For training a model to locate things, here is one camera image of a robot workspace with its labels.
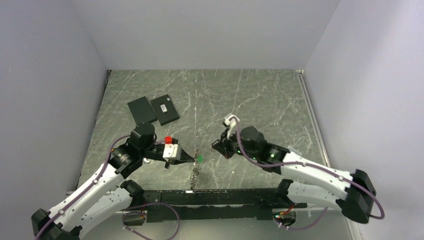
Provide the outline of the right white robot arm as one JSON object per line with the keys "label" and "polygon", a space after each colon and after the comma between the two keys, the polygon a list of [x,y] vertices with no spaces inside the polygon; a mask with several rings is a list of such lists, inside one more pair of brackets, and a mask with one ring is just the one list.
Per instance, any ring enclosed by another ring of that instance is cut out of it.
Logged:
{"label": "right white robot arm", "polygon": [[290,147],[268,142],[253,126],[241,131],[227,128],[211,147],[226,159],[237,154],[267,172],[281,175],[275,200],[282,208],[294,204],[322,206],[360,224],[385,217],[371,178],[363,170],[349,172],[318,164]]}

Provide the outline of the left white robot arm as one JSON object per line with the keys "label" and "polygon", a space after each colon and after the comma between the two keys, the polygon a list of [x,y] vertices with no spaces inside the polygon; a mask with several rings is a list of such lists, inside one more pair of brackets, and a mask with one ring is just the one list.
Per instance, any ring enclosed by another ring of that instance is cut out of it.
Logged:
{"label": "left white robot arm", "polygon": [[158,141],[155,127],[148,122],[120,139],[125,142],[118,147],[112,144],[104,162],[80,187],[49,210],[39,209],[31,216],[36,240],[79,240],[117,211],[156,204],[128,179],[146,160],[164,162],[166,168],[196,161],[177,139],[167,136]]}

